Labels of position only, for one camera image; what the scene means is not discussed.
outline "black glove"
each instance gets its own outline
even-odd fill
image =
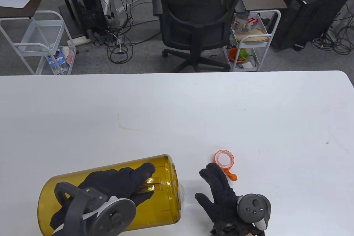
[[[225,173],[215,163],[209,163],[206,169],[199,172],[200,176],[209,184],[214,198],[212,203],[205,194],[196,193],[198,203],[204,208],[211,221],[214,223],[225,222],[232,224],[233,234],[245,236],[248,233],[260,235],[263,231],[257,229],[253,224],[244,222],[237,214],[237,200],[235,192],[229,185]]]
[[[150,199],[154,192],[137,192],[144,184],[146,179],[150,178],[155,172],[155,166],[151,163],[144,163],[139,168],[123,168],[120,170],[106,170],[90,173],[86,179],[78,186],[81,189],[92,187],[105,194],[108,198],[116,196],[117,198],[129,198],[136,206]],[[50,222],[50,226],[55,230],[64,223],[66,212],[70,206],[72,198],[67,201],[57,213],[55,213]]]

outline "gray carpet floor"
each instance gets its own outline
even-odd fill
[[[120,7],[120,0],[115,0]],[[58,11],[58,6],[64,4],[64,0],[42,0],[40,10]],[[151,3],[141,4],[134,8],[134,23],[153,20]],[[28,21],[7,21],[4,24],[6,32],[14,40],[20,40]],[[137,25],[129,32],[128,37],[132,42],[144,40],[159,31],[158,21]],[[30,74],[17,54],[0,33],[0,75],[26,75]],[[134,46],[132,59],[125,64],[112,64],[106,56],[106,48],[96,47],[89,43],[78,46],[80,53],[76,56],[72,74],[104,74],[104,73],[164,73],[171,71],[181,59],[169,55],[162,57],[165,48],[161,36]],[[214,60],[224,60],[220,50],[206,51],[204,56],[212,56]],[[303,70],[341,70],[354,82],[354,52],[341,56],[333,51],[322,51],[313,47],[310,43],[301,52],[293,49],[274,50],[269,49],[262,71],[303,71]],[[28,62],[36,69],[39,58],[29,58]]]

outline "orange bottle cap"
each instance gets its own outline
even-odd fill
[[[216,163],[232,181],[237,181],[237,176],[229,170],[234,166],[235,158],[230,151],[219,150],[215,153],[214,163]]]

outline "chair armrest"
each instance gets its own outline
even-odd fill
[[[161,0],[153,0],[153,15],[154,16],[162,15],[162,3],[161,3]]]

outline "cable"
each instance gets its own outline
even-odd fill
[[[121,0],[121,1],[123,3],[124,11],[127,17],[124,23],[122,24],[122,26],[119,26],[118,28],[112,28],[111,27],[112,18],[111,18],[109,30],[105,30],[100,34],[101,40],[96,38],[96,41],[98,42],[98,46],[105,45],[107,47],[107,58],[110,62],[114,64],[124,64],[128,62],[133,57],[133,53],[134,53],[133,44],[130,41],[129,37],[125,35],[125,33],[131,29],[131,26],[133,25],[134,22],[134,19],[132,17],[134,0],[124,0],[124,1]],[[122,43],[121,40],[119,39],[119,36],[122,36],[125,39],[127,39],[129,43],[128,44]]]
[[[146,42],[146,41],[148,41],[148,40],[151,40],[152,38],[158,36],[160,33],[161,33],[161,31],[159,31],[158,33],[154,34],[154,35],[151,36],[150,38],[147,38],[146,40],[142,40],[142,41],[140,41],[140,42],[130,42],[130,44],[131,44],[131,46],[138,45],[138,44],[140,44],[140,43],[143,43],[143,42]]]
[[[145,21],[145,22],[140,22],[138,24],[132,25],[132,27],[137,26],[137,25],[141,25],[141,24],[145,24],[145,23],[149,23],[149,22],[153,22],[153,21],[159,21],[159,19],[154,19],[154,20],[149,20],[149,21]]]
[[[141,5],[141,4],[147,4],[147,3],[150,3],[150,2],[152,2],[152,1],[149,1],[149,2],[140,2],[140,3],[138,3],[138,4],[133,5],[132,8],[133,8],[133,7],[136,7],[136,6],[139,6],[139,5]]]
[[[105,0],[103,0],[105,2],[105,4],[107,5],[108,9],[110,10],[110,7],[108,6],[107,2]]]
[[[354,44],[349,39],[348,31],[354,31],[353,23],[354,14],[348,18],[347,25],[339,29],[338,32],[335,32],[334,28],[330,26],[329,29],[324,34],[322,34],[320,38],[313,39],[312,45],[317,49],[326,51],[332,50],[339,55],[350,54],[354,49]],[[333,34],[335,38],[334,41],[330,38],[329,32]]]
[[[335,19],[335,20],[333,20],[333,21],[340,21],[340,20],[344,20],[344,19],[349,19],[349,18],[351,18],[353,15],[351,15],[351,16],[349,16],[349,17],[345,17],[345,18],[341,18],[341,19]]]

